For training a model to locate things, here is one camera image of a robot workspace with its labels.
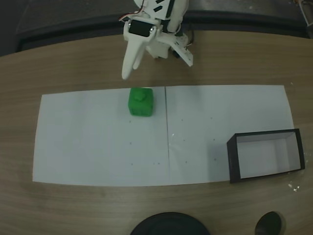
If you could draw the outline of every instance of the green cube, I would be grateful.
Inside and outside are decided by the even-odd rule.
[[[132,115],[150,117],[153,112],[153,91],[150,88],[131,88],[128,108]]]

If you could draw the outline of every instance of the white paper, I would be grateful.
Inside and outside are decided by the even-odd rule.
[[[152,117],[133,117],[130,89],[43,95],[33,180],[92,186],[168,184],[164,87]]]
[[[152,117],[131,116],[130,89],[43,95],[33,180],[159,186],[229,180],[227,141],[292,129],[283,86],[153,88]]]
[[[292,129],[283,86],[166,88],[171,183],[229,180],[227,141],[235,133]]]

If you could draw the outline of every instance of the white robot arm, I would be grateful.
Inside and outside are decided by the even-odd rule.
[[[171,48],[189,66],[193,55],[187,49],[188,37],[181,31],[183,16],[189,0],[134,0],[140,10],[122,16],[124,38],[128,41],[123,62],[122,77],[128,79],[141,62],[147,50],[154,58],[168,58]]]

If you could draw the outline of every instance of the open box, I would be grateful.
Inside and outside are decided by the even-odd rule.
[[[227,150],[231,183],[305,169],[299,129],[235,134]]]

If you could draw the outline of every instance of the wooden table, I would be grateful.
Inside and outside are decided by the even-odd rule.
[[[312,40],[197,32],[192,68],[175,58],[154,60],[145,55],[126,82],[121,79],[125,48],[122,36],[110,36],[0,58],[1,234],[128,235],[144,218],[170,211],[194,216],[213,235],[252,235],[269,211],[284,216],[285,234],[312,233]],[[285,85],[295,127],[301,130],[307,169],[233,185],[108,188],[32,182],[42,94],[198,84]]]

